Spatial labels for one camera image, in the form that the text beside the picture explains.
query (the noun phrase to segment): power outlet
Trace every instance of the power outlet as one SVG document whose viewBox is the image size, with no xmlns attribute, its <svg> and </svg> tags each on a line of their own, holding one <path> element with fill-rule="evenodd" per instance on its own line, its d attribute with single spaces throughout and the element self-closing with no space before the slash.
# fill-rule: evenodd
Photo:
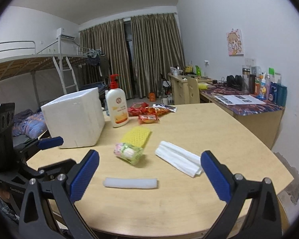
<svg viewBox="0 0 299 239">
<path fill-rule="evenodd" d="M 250 58 L 245 58 L 245 65 L 250 67 Z"/>
<path fill-rule="evenodd" d="M 250 59 L 250 66 L 251 67 L 255 67 L 257 64 L 256 64 L 256 60 L 254 58 L 251 58 Z"/>
</svg>

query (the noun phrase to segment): wooden bed slats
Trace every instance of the wooden bed slats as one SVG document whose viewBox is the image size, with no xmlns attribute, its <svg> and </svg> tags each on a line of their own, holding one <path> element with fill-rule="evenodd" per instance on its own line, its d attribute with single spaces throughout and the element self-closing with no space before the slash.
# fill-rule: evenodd
<svg viewBox="0 0 299 239">
<path fill-rule="evenodd" d="M 53 55 L 19 59 L 13 58 L 12 60 L 7 58 L 7 61 L 0 62 L 0 81 L 32 71 L 42 71 L 55 68 L 52 57 Z M 86 58 L 82 56 L 68 56 L 68 58 L 72 66 L 78 66 L 86 63 Z M 67 66 L 65 55 L 62 62 L 64 66 Z"/>
</svg>

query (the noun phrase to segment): bunk bed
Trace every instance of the bunk bed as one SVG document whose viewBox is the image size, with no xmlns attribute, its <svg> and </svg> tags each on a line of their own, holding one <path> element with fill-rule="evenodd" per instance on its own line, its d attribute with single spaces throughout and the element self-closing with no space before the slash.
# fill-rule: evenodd
<svg viewBox="0 0 299 239">
<path fill-rule="evenodd" d="M 25 73 L 31 73 L 34 92 L 35 92 L 35 96 L 39 108 L 38 112 L 32 112 L 30 109 L 28 109 L 25 110 L 24 112 L 20 112 L 15 115 L 14 118 L 15 125 L 13 127 L 13 135 L 16 137 L 15 139 L 15 141 L 17 141 L 16 144 L 22 143 L 28 138 L 38 137 L 41 133 L 47 130 L 44 116 L 42 112 L 40 112 L 40 107 L 49 101 L 39 100 L 37 85 L 35 80 L 35 73 L 37 71 L 56 68 L 61 81 L 64 94 L 69 93 L 69 91 L 79 91 L 79 87 L 78 87 L 78 83 L 76 80 L 76 75 L 74 73 L 73 67 L 74 66 L 82 67 L 82 65 L 85 65 L 87 63 L 88 58 L 96 58 L 96 56 L 101 54 L 101 50 L 93 50 L 85 47 L 80 47 L 77 44 L 76 44 L 77 46 L 76 54 L 62 54 L 62 42 L 61 42 L 62 40 L 64 40 L 64 38 L 59 36 L 57 41 L 53 42 L 52 44 L 45 47 L 39 52 L 36 52 L 36 44 L 34 41 L 18 40 L 18 41 L 0 42 L 0 45 L 15 44 L 15 43 L 33 44 L 33 46 L 25 45 L 26 47 L 23 46 L 23 47 L 0 50 L 0 53 L 5 51 L 25 50 L 25 49 L 31 50 L 33 52 L 33 54 L 6 57 L 0 59 L 0 81 L 14 76 L 22 75 Z M 55 52 L 55 49 L 51 49 L 52 46 L 56 43 L 58 43 L 57 53 Z M 64 79 L 64 73 L 67 71 L 72 73 L 71 76 L 73 82 L 70 84 L 66 84 Z M 85 85 L 80 88 L 86 89 L 87 87 L 91 87 L 91 85 L 93 87 L 93 84 L 88 83 L 88 85 Z M 96 83 L 94 87 L 99 87 L 100 92 L 105 93 L 106 85 L 103 82 Z"/>
</svg>

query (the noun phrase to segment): gold curtain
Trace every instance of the gold curtain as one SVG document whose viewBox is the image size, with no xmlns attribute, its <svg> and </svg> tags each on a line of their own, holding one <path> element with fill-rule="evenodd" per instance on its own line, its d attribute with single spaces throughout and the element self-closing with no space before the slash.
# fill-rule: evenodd
<svg viewBox="0 0 299 239">
<path fill-rule="evenodd" d="M 139 97 L 157 94 L 160 73 L 168 79 L 170 67 L 185 66 L 183 48 L 174 14 L 131 17 L 134 68 Z"/>
<path fill-rule="evenodd" d="M 81 31 L 80 45 L 93 49 L 101 48 L 111 63 L 112 73 L 119 75 L 119 85 L 126 98 L 133 98 L 123 20 L 107 22 Z"/>
</svg>

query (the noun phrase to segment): wooden table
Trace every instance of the wooden table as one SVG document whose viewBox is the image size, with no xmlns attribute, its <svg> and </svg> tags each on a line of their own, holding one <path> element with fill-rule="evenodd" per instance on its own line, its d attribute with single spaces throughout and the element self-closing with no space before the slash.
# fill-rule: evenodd
<svg viewBox="0 0 299 239">
<path fill-rule="evenodd" d="M 137 118 L 120 128 L 112 128 L 106 119 L 96 146 L 100 165 L 82 200 L 75 203 L 89 226 L 98 231 L 130 237 L 193 238 L 204 235 L 215 222 L 225 203 L 220 201 L 207 176 L 191 178 L 155 156 L 164 140 L 200 155 L 205 150 L 228 166 L 232 173 L 261 181 L 270 177 L 276 193 L 292 180 L 291 174 L 276 156 L 247 128 L 215 104 L 179 105 L 177 113 L 160 118 L 160 123 L 144 124 L 152 130 L 137 166 L 113 155 L 115 143 L 124 133 L 138 126 Z M 37 169 L 72 158 L 80 161 L 90 148 L 40 151 L 28 161 Z M 106 177 L 158 178 L 155 190 L 105 188 Z M 244 216 L 246 201 L 240 216 Z"/>
<path fill-rule="evenodd" d="M 201 76 L 197 75 L 173 75 L 171 73 L 168 74 L 169 81 L 171 82 L 172 94 L 175 105 L 180 104 L 189 104 L 189 91 L 187 84 L 187 77 L 195 77 L 197 81 L 200 82 L 212 82 L 213 79 L 207 78 L 202 79 Z"/>
<path fill-rule="evenodd" d="M 277 106 L 277 110 L 268 112 L 249 112 L 248 114 L 239 112 L 239 114 L 233 111 L 233 106 L 226 106 L 220 102 L 211 94 L 200 90 L 200 98 L 205 102 L 212 102 L 225 112 L 230 114 L 241 124 L 243 124 L 248 130 L 250 130 L 256 137 L 258 137 L 269 149 L 273 148 L 273 145 L 277 139 L 277 134 L 281 122 L 281 118 L 284 113 L 284 108 Z"/>
</svg>

